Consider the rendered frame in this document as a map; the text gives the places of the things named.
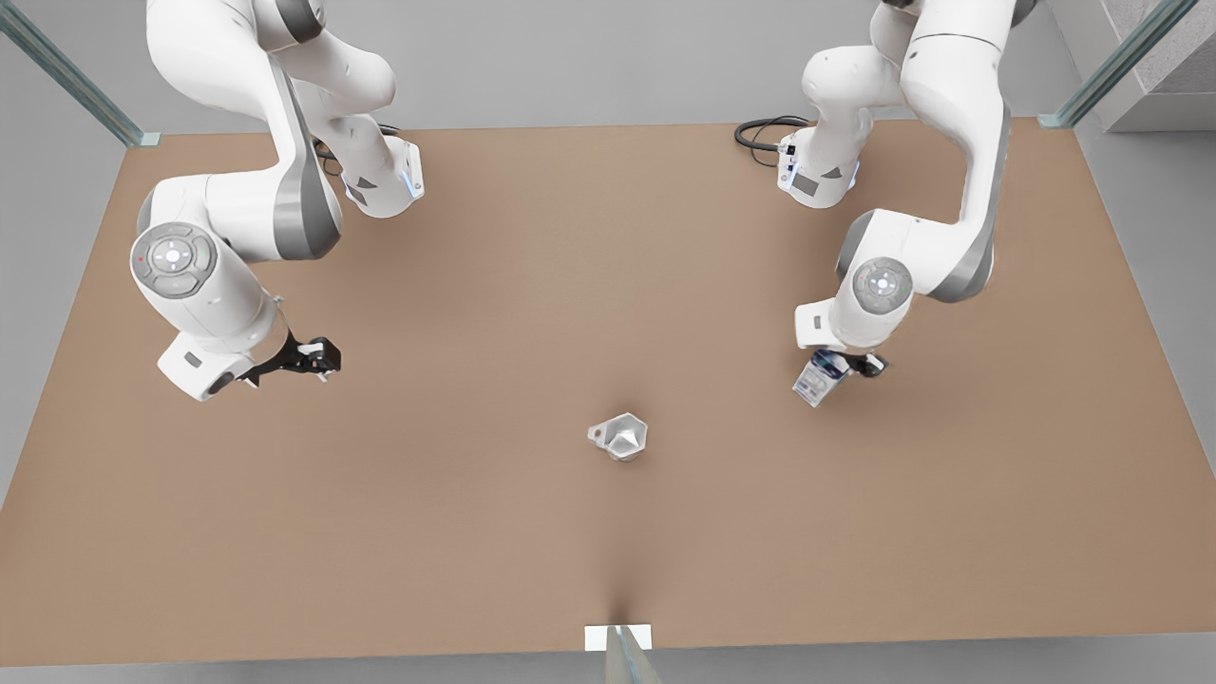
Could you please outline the silver frame post white foot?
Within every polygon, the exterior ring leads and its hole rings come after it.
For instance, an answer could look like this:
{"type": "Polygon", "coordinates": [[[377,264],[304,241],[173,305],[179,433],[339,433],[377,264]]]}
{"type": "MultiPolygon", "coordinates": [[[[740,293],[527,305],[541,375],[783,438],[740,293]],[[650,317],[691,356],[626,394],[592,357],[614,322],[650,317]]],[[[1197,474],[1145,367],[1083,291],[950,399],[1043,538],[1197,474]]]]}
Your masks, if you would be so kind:
{"type": "Polygon", "coordinates": [[[604,684],[663,684],[648,656],[652,647],[651,623],[582,628],[582,649],[606,654],[604,684]]]}

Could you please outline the small white blue printed box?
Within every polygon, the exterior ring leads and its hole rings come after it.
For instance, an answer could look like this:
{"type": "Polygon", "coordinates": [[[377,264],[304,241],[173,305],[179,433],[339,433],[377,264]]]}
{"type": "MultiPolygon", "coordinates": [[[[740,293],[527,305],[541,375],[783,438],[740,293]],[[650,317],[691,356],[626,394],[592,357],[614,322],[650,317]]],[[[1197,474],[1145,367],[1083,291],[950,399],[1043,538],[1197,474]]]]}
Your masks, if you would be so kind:
{"type": "Polygon", "coordinates": [[[850,375],[851,368],[839,353],[821,348],[814,351],[812,357],[809,357],[803,372],[799,372],[795,385],[793,385],[793,389],[804,402],[807,402],[809,407],[817,408],[850,375]]]}

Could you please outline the grey concrete block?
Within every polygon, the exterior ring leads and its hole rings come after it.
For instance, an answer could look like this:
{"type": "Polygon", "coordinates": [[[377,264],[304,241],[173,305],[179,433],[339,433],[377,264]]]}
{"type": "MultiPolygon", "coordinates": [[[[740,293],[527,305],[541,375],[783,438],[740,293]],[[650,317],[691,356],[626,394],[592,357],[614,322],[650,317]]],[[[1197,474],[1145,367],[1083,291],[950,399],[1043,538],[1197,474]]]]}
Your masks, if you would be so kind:
{"type": "MultiPolygon", "coordinates": [[[[1161,0],[1045,0],[1087,78],[1161,0]]],[[[1100,103],[1103,130],[1216,131],[1216,0],[1198,0],[1100,103]]]]}

